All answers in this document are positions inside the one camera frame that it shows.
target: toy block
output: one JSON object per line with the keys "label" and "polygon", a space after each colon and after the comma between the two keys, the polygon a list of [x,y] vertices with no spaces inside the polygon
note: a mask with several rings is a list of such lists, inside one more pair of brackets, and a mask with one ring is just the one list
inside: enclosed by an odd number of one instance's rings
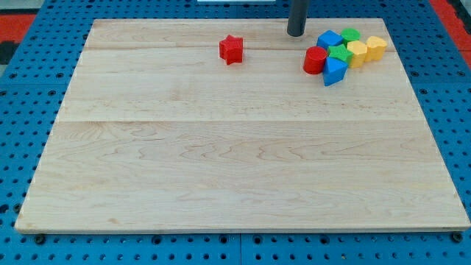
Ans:
{"label": "toy block", "polygon": [[320,74],[324,69],[327,51],[319,46],[314,46],[306,51],[304,59],[304,71],[308,74]]}
{"label": "toy block", "polygon": [[368,52],[366,53],[365,62],[369,62],[371,60],[381,60],[388,43],[382,38],[372,36],[366,40],[366,46]]}
{"label": "toy block", "polygon": [[327,57],[324,65],[324,85],[329,86],[344,79],[348,65],[336,58]]}
{"label": "toy block", "polygon": [[242,63],[244,53],[244,39],[228,35],[225,40],[219,41],[219,56],[226,60],[226,64]]}
{"label": "toy block", "polygon": [[360,40],[360,32],[353,28],[346,28],[341,31],[340,36],[344,39],[346,46],[350,41]]}
{"label": "toy block", "polygon": [[316,46],[327,50],[329,46],[337,46],[342,44],[343,40],[344,39],[339,34],[333,32],[332,30],[328,30],[317,38]]}
{"label": "toy block", "polygon": [[359,40],[350,41],[347,43],[347,50],[353,53],[352,60],[348,65],[349,68],[357,68],[363,65],[363,62],[366,58],[366,53],[368,48],[365,43],[362,43]]}
{"label": "toy block", "polygon": [[348,64],[350,64],[350,61],[352,60],[353,53],[347,48],[345,48],[345,45],[340,44],[338,46],[329,46],[327,49],[327,53],[329,54],[329,57],[336,58],[339,60],[342,60]]}

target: blue perforated surface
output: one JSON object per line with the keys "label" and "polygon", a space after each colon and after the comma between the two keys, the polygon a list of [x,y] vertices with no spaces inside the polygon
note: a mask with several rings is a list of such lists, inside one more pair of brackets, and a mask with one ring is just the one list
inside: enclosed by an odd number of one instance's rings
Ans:
{"label": "blue perforated surface", "polygon": [[[470,264],[471,233],[22,236],[13,224],[94,18],[285,18],[276,5],[46,0],[0,80],[0,263]],[[310,17],[383,18],[471,209],[471,73],[426,1],[315,1]]]}

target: yellow block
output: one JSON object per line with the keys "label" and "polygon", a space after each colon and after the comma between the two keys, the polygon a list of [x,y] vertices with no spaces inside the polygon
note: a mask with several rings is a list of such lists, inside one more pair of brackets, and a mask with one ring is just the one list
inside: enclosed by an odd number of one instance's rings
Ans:
{"label": "yellow block", "polygon": [[366,46],[368,46],[368,53],[366,53],[365,62],[369,62],[370,60],[381,60],[388,43],[382,38],[372,36],[366,40]]}
{"label": "yellow block", "polygon": [[366,58],[366,53],[368,52],[368,48],[366,47],[365,43],[362,43],[359,40],[350,41],[347,44],[347,50],[353,53],[352,60],[348,67],[350,68],[357,68],[363,65],[363,62]]}

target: green hexagon block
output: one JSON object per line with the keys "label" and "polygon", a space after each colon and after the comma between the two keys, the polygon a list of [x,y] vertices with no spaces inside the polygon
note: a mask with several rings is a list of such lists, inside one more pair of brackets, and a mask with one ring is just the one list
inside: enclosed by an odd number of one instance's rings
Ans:
{"label": "green hexagon block", "polygon": [[327,49],[327,53],[329,54],[329,57],[344,61],[348,65],[350,64],[350,61],[352,60],[353,56],[353,53],[347,50],[347,48],[345,48],[345,45],[343,44],[338,46],[329,46],[329,48]]}
{"label": "green hexagon block", "polygon": [[344,39],[344,45],[347,45],[350,41],[360,40],[360,32],[353,28],[342,30],[340,36]]}

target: blue pentagon block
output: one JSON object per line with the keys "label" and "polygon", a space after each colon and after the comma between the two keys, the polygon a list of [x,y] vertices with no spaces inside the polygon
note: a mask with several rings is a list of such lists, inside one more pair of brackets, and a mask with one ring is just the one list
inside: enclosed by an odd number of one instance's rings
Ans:
{"label": "blue pentagon block", "polygon": [[336,58],[328,57],[324,65],[324,85],[329,86],[344,79],[348,64]]}
{"label": "blue pentagon block", "polygon": [[339,34],[333,32],[332,30],[328,30],[322,33],[317,38],[316,46],[321,46],[324,49],[328,49],[329,46],[338,46],[344,42],[344,39]]}

